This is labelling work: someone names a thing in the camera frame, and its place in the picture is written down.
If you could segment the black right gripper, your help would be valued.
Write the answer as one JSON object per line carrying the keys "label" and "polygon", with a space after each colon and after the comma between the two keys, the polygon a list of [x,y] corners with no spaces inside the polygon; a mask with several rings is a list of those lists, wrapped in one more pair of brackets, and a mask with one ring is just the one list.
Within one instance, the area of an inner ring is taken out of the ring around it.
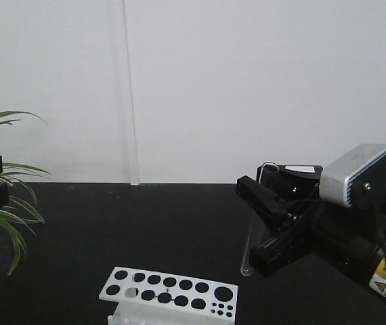
{"label": "black right gripper", "polygon": [[246,175],[237,179],[237,195],[271,233],[263,244],[250,249],[249,262],[262,276],[313,253],[348,278],[367,279],[383,258],[375,220],[368,211],[322,201],[288,216],[287,201],[319,199],[322,171],[320,165],[262,164],[256,181]]}

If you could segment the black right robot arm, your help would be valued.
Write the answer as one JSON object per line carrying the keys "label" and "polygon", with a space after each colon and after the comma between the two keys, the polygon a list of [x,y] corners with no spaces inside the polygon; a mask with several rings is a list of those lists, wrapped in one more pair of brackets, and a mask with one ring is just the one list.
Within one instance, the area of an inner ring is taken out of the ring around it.
{"label": "black right robot arm", "polygon": [[348,207],[320,192],[323,174],[266,164],[238,179],[237,195],[270,233],[248,248],[249,264],[269,277],[313,253],[386,302],[386,168],[357,177]]}

